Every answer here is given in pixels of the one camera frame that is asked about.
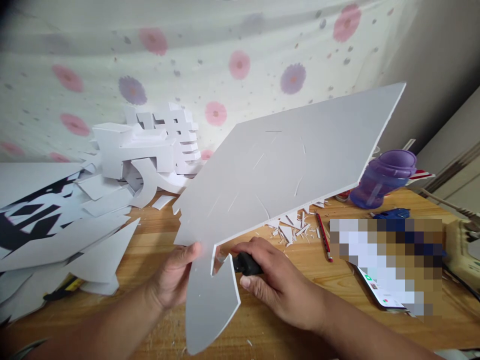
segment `purple water bottle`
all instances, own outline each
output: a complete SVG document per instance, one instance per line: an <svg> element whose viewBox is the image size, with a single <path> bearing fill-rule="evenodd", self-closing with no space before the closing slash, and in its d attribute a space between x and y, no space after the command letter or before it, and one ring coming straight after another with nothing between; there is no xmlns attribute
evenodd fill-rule
<svg viewBox="0 0 480 360"><path fill-rule="evenodd" d="M376 209L384 196L405 186L415 174L417 158L407 150L390 150L370 161L360 179L360 185L350 193L351 201L363 209Z"/></svg>

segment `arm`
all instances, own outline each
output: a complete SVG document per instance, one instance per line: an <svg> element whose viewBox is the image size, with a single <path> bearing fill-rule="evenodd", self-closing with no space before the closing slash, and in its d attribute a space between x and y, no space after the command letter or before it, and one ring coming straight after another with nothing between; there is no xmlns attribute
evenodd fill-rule
<svg viewBox="0 0 480 360"><path fill-rule="evenodd" d="M242 276L240 285L278 317L324 338L342 359L440 359L406 337L309 281L283 252L263 238L241 242L232 251L247 252L265 280Z"/></svg>
<svg viewBox="0 0 480 360"><path fill-rule="evenodd" d="M187 296L191 262L200 244L176 248L158 271L120 301L28 353L26 359L128 359Z"/></svg>

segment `glue gun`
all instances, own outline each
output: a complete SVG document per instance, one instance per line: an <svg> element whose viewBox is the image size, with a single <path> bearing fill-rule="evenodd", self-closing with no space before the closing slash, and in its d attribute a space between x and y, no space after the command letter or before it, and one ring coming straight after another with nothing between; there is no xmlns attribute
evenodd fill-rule
<svg viewBox="0 0 480 360"><path fill-rule="evenodd" d="M371 214L374 219L408 219L410 217L410 209L397 208L381 212L377 215Z"/></svg>

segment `pixelated blur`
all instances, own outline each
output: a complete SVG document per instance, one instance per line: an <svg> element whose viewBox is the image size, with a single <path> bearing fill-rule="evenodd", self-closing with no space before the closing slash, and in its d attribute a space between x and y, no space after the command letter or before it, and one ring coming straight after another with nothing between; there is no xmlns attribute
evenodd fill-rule
<svg viewBox="0 0 480 360"><path fill-rule="evenodd" d="M440 219L330 220L331 256L358 266L425 322L441 315L442 239Z"/></svg>

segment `foam board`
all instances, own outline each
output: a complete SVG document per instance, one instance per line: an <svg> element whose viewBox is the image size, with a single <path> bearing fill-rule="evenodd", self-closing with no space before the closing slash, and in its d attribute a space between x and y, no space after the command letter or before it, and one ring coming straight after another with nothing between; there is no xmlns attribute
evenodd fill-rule
<svg viewBox="0 0 480 360"><path fill-rule="evenodd" d="M394 84L235 125L173 204L174 213L181 210L174 243L202 244L187 291L190 354L211 344L239 305L235 274L213 275L215 248L356 186L404 88ZM285 164L295 171L279 176ZM231 265L226 260L219 273Z"/></svg>
<svg viewBox="0 0 480 360"><path fill-rule="evenodd" d="M55 291L65 280L67 262L57 262L43 266L26 280L7 301L0 305L0 321L10 317L10 322L23 318L44 306L45 294Z"/></svg>
<svg viewBox="0 0 480 360"><path fill-rule="evenodd" d="M267 225L270 225L274 228L278 228L279 227L279 224L280 224L280 219L273 219L269 222L266 223Z"/></svg>
<svg viewBox="0 0 480 360"><path fill-rule="evenodd" d="M99 153L97 154L89 154L87 152L82 152L78 157L84 162L81 164L82 168L87 169L89 165L92 165L94 169L88 168L88 171L94 170L98 171L100 169L100 165L102 164L102 155Z"/></svg>
<svg viewBox="0 0 480 360"><path fill-rule="evenodd" d="M140 124L134 126L106 122L93 127L95 139L100 147L102 174L106 178L122 179L124 161L156 158L159 172L174 170L173 145L175 139L138 140L144 131Z"/></svg>
<svg viewBox="0 0 480 360"><path fill-rule="evenodd" d="M110 283L140 219L125 226L66 266L76 277L95 283Z"/></svg>
<svg viewBox="0 0 480 360"><path fill-rule="evenodd" d="M0 260L0 272L30 268L68 259L112 230L125 224L128 216L107 213L74 221L52 237L27 242Z"/></svg>
<svg viewBox="0 0 480 360"><path fill-rule="evenodd" d="M92 199L98 200L105 195L120 190L122 187L115 179L104 177L101 173L75 181L75 183Z"/></svg>
<svg viewBox="0 0 480 360"><path fill-rule="evenodd" d="M165 205L171 202L173 199L176 199L175 196L161 195L157 201L153 203L152 208L161 210Z"/></svg>
<svg viewBox="0 0 480 360"><path fill-rule="evenodd" d="M290 223L292 224L292 226L295 228L295 229L301 229L302 228L302 222L300 220L297 219L297 215L298 215L298 212L297 211L293 211L293 212L290 212L286 215L286 217L290 220Z"/></svg>
<svg viewBox="0 0 480 360"><path fill-rule="evenodd" d="M0 304L10 298L41 266L4 272L0 276Z"/></svg>
<svg viewBox="0 0 480 360"><path fill-rule="evenodd" d="M135 193L130 205L143 208L154 198L158 188L170 193L181 194L191 179L177 175L175 172L159 173L149 158L132 160L131 164L138 170L143 186Z"/></svg>
<svg viewBox="0 0 480 360"><path fill-rule="evenodd" d="M102 196L98 200L87 201L82 204L82 206L92 216L99 217L103 214L128 206L133 198L133 190L129 185L125 185L114 192Z"/></svg>
<svg viewBox="0 0 480 360"><path fill-rule="evenodd" d="M294 240L291 227L280 225L280 230L288 243L291 243Z"/></svg>
<svg viewBox="0 0 480 360"><path fill-rule="evenodd" d="M0 162L0 209L80 170L74 162Z"/></svg>
<svg viewBox="0 0 480 360"><path fill-rule="evenodd" d="M117 276L114 275L110 282L87 281L80 286L80 290L91 294L112 296L117 292L119 287L119 280Z"/></svg>

